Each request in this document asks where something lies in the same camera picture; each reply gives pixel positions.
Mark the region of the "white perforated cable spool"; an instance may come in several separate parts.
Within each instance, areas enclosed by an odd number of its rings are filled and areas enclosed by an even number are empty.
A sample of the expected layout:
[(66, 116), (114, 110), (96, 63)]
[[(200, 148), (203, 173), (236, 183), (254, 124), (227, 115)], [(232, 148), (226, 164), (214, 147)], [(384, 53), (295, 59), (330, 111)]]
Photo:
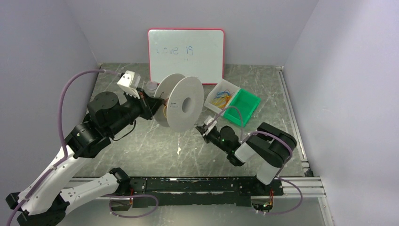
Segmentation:
[(204, 105), (201, 81), (179, 73), (164, 78), (154, 96), (166, 101), (154, 115), (155, 121), (175, 132), (185, 132), (193, 128)]

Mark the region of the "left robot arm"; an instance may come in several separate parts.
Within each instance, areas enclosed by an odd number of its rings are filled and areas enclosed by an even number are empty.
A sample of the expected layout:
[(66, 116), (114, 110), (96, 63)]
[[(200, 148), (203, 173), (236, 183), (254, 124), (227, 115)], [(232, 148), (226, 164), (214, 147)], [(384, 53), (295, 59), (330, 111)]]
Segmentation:
[(24, 191), (10, 193), (6, 202), (12, 217), (21, 226), (55, 226), (77, 207), (101, 196), (132, 195), (130, 177), (121, 168), (113, 168), (99, 179), (66, 189), (66, 184), (83, 166), (115, 141), (126, 126), (136, 126), (137, 118), (151, 120), (163, 99), (148, 96), (139, 89), (138, 97), (99, 93), (87, 105), (82, 123), (62, 136), (62, 146), (54, 160)]

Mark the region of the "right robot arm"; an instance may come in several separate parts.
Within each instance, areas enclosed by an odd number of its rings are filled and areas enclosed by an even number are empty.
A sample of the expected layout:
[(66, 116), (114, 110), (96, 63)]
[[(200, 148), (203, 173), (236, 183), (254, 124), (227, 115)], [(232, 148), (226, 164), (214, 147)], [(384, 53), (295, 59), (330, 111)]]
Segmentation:
[(264, 185), (270, 184), (278, 176), (297, 147), (292, 135), (265, 122), (241, 142), (229, 126), (218, 130), (216, 125), (205, 123), (195, 128), (207, 144), (212, 143), (225, 152), (234, 166), (242, 166), (254, 155), (260, 156), (263, 163), (255, 177)]

